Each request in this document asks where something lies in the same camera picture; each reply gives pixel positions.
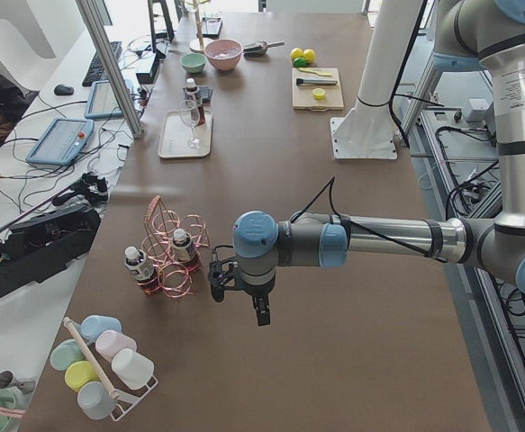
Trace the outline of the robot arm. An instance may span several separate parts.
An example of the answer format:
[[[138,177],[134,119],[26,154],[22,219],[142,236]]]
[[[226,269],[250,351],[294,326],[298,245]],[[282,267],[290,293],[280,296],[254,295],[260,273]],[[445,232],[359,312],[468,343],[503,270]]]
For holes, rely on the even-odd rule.
[[[431,91],[444,72],[484,70],[491,78],[491,163],[459,179],[439,131],[428,144],[444,184],[444,220],[326,214],[304,208],[277,221],[262,211],[239,216],[226,275],[212,275],[216,301],[243,291],[259,325],[270,321],[269,294],[280,266],[342,266],[349,252],[425,257],[482,269],[525,293],[525,1],[441,1],[434,47],[417,90]]]

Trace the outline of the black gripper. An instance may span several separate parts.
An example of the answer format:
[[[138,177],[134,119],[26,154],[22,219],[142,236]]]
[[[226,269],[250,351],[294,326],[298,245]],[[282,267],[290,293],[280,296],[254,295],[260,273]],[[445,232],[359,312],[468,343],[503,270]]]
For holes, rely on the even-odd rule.
[[[275,287],[276,268],[247,268],[240,266],[237,275],[237,289],[252,297],[257,315],[257,324],[267,326],[271,322],[268,295]]]

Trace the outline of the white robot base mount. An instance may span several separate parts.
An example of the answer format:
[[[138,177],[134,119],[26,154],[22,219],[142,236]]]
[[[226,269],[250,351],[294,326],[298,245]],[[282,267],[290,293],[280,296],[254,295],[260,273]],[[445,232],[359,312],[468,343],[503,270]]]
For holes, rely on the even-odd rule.
[[[390,108],[407,51],[415,41],[426,3],[383,1],[367,53],[357,101],[345,117],[330,119],[336,159],[397,158]]]

